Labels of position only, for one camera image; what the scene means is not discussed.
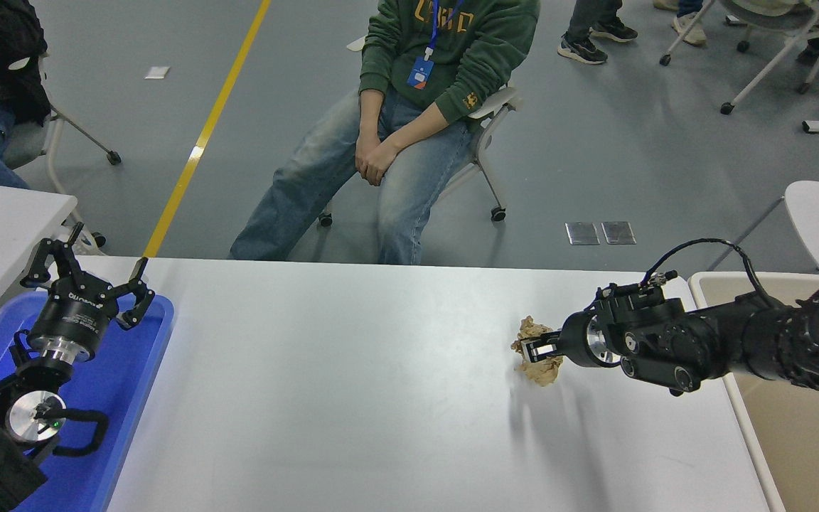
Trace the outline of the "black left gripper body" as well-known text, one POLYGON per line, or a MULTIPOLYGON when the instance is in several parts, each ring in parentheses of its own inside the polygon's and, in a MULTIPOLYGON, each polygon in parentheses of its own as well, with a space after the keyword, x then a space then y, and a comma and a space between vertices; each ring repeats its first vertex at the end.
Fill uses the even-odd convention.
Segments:
POLYGON ((56 281, 29 331, 29 346, 41 350, 44 340, 62 338, 86 351, 97 350, 108 324, 118 315, 117 299, 105 292, 98 284, 88 283, 81 289, 70 279, 56 281))

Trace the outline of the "person's right hand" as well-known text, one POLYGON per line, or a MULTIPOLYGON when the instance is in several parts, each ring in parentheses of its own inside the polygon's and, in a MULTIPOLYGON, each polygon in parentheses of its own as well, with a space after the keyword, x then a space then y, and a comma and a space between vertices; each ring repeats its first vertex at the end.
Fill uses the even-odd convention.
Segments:
POLYGON ((377 187, 380 184, 381 168, 378 147, 381 141, 374 134, 362 134, 355 142, 355 168, 360 177, 377 187))

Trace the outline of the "person's left hand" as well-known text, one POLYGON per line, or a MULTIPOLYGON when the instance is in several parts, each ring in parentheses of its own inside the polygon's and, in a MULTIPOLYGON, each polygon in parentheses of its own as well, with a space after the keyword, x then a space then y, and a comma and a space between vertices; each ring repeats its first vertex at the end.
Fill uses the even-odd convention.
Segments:
POLYGON ((383 177, 400 150, 390 143, 383 142, 371 150, 364 159, 363 178, 373 187, 381 185, 383 177))

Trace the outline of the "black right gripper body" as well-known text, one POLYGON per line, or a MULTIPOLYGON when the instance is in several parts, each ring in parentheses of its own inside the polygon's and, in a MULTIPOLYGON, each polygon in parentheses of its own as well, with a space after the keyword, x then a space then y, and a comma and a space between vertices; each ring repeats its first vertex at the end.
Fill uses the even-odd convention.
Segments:
POLYGON ((587 340, 589 322, 594 315, 588 311, 575 312, 560 329, 559 348, 563 356, 581 367, 595 368, 596 358, 587 340))

